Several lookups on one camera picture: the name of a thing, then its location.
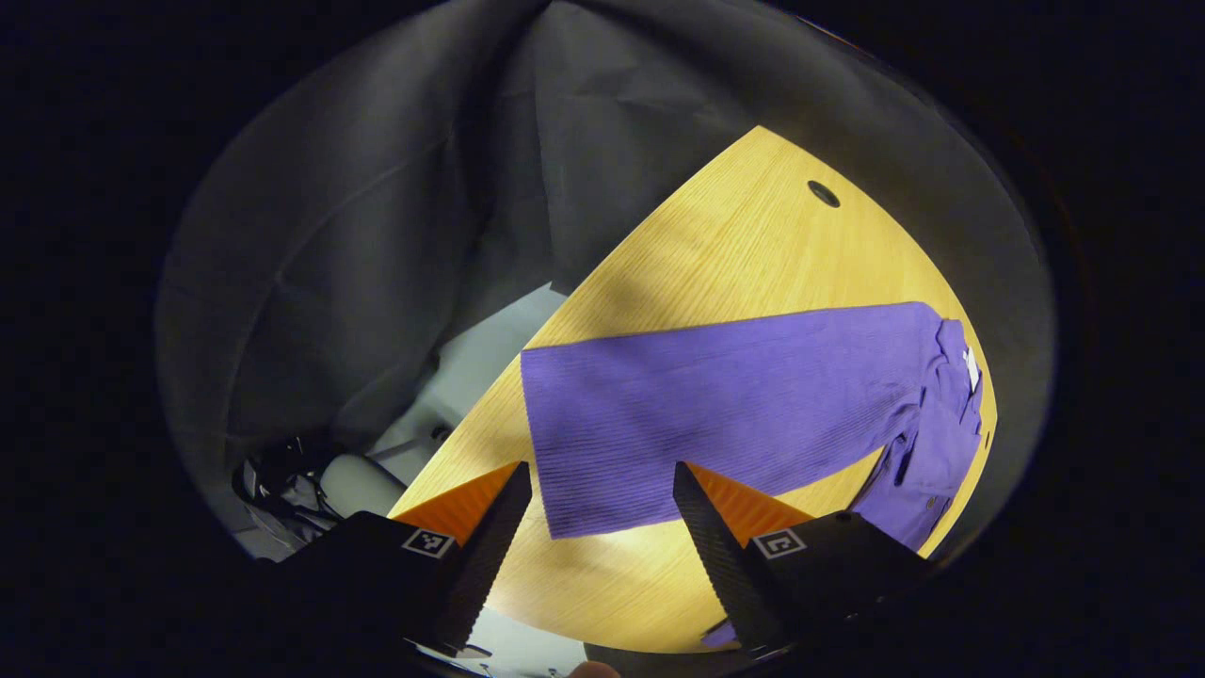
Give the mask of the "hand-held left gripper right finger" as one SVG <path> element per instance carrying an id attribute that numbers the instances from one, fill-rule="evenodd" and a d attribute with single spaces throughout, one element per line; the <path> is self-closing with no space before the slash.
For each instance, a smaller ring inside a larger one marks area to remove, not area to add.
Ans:
<path id="1" fill-rule="evenodd" d="M 674 468 L 674 502 L 735 638 L 776 655 L 878 612 L 933 564 L 859 512 L 806 514 L 694 462 Z"/>

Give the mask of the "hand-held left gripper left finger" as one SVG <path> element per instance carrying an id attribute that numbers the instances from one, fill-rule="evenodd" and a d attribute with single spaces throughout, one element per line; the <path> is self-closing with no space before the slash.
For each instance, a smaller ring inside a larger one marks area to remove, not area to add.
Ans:
<path id="1" fill-rule="evenodd" d="M 282 580 L 327 637 L 468 643 L 531 501 L 524 460 L 382 518 L 357 512 L 282 565 Z"/>

